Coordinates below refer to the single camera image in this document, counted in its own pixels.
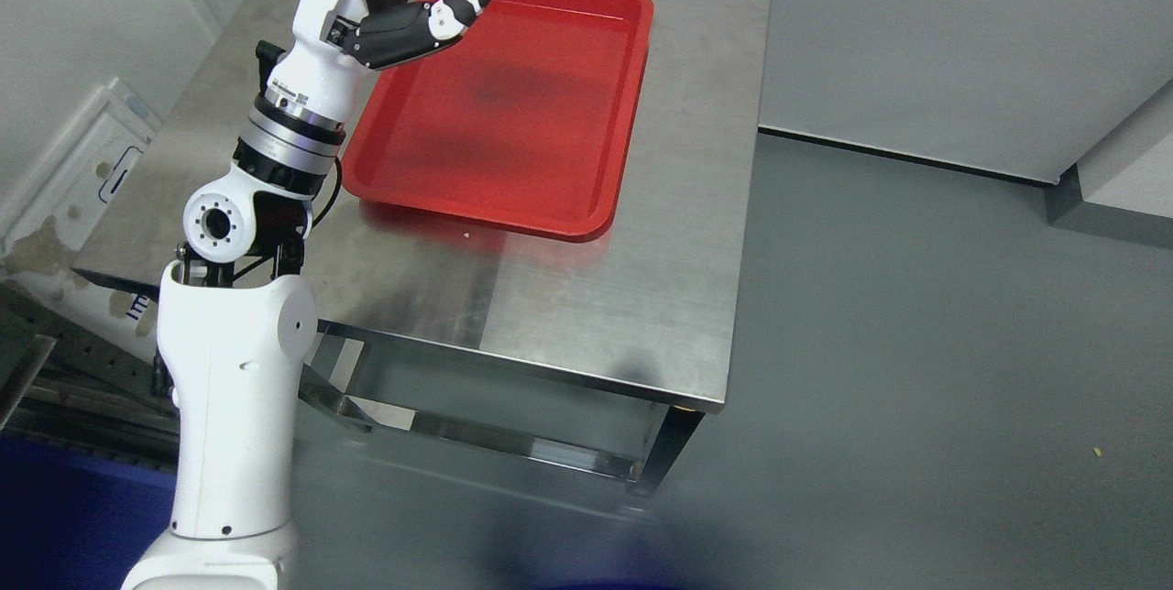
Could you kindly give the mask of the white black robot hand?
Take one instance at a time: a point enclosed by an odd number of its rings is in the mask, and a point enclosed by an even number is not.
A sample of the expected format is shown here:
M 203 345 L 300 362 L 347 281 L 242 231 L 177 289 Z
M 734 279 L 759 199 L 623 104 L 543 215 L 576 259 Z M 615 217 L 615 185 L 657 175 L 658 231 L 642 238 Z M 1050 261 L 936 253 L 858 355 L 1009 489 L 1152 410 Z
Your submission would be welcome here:
M 257 109 L 335 131 L 366 75 L 455 45 L 490 1 L 301 0 L 294 45 L 269 72 Z

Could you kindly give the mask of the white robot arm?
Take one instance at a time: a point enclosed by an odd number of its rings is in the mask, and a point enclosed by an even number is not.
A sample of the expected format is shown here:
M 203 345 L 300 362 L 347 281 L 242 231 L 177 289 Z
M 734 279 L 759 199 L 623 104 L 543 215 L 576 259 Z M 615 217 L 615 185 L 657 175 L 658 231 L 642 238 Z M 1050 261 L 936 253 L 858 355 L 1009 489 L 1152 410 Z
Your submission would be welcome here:
M 312 199 L 345 138 L 276 86 L 248 111 L 228 172 L 183 210 L 160 276 L 158 352 L 179 411 L 170 518 L 126 589 L 285 589 L 301 364 L 318 327 L 301 274 Z

